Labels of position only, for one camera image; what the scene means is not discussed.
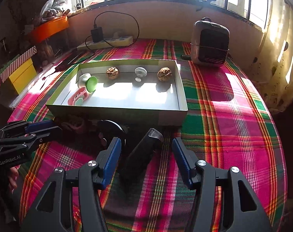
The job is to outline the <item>person's left hand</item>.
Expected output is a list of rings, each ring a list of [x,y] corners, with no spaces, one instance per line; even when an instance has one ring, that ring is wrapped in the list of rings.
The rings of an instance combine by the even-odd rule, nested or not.
[[[18,177],[18,170],[16,169],[16,167],[10,168],[9,174],[8,174],[10,190],[14,190],[17,188],[17,183],[16,183],[17,177]]]

